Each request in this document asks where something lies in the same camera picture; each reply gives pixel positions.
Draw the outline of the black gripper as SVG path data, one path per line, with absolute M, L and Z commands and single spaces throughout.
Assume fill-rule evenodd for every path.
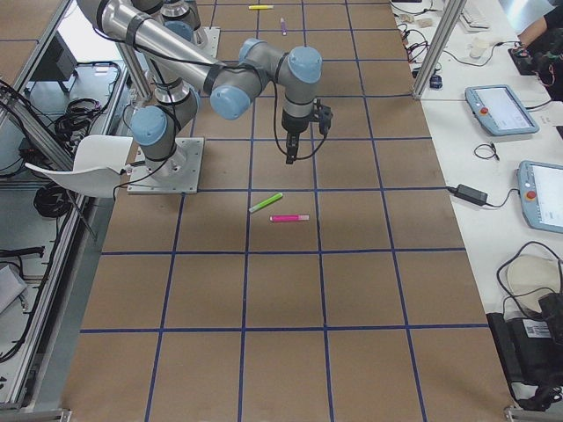
M 286 136 L 286 164 L 296 161 L 299 148 L 299 135 L 304 132 L 310 124 L 310 117 L 296 117 L 282 111 L 281 125 L 287 132 Z

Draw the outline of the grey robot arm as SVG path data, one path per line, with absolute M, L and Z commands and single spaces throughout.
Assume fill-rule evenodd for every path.
M 201 28 L 201 19 L 195 1 L 171 0 L 133 0 L 139 11 L 151 15 L 155 20 L 197 47 L 205 47 L 208 42 Z
M 299 139 L 312 122 L 327 136 L 331 109 L 316 98 L 322 57 L 313 47 L 284 52 L 264 40 L 246 40 L 238 65 L 229 66 L 205 54 L 130 1 L 80 1 L 93 28 L 110 40 L 145 53 L 175 76 L 205 92 L 213 110 L 226 120 L 239 118 L 268 83 L 285 89 L 281 125 L 287 132 L 281 152 L 287 164 L 299 160 Z

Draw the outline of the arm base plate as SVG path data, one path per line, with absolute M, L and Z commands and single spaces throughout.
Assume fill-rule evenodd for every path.
M 177 137 L 176 150 L 165 163 L 151 161 L 137 148 L 136 161 L 130 172 L 127 191 L 131 194 L 195 194 L 201 174 L 201 161 L 205 139 L 203 137 Z
M 200 27 L 195 32 L 189 25 L 169 25 L 168 28 L 180 38 L 186 40 L 201 49 L 206 55 L 216 58 L 220 28 L 218 26 Z

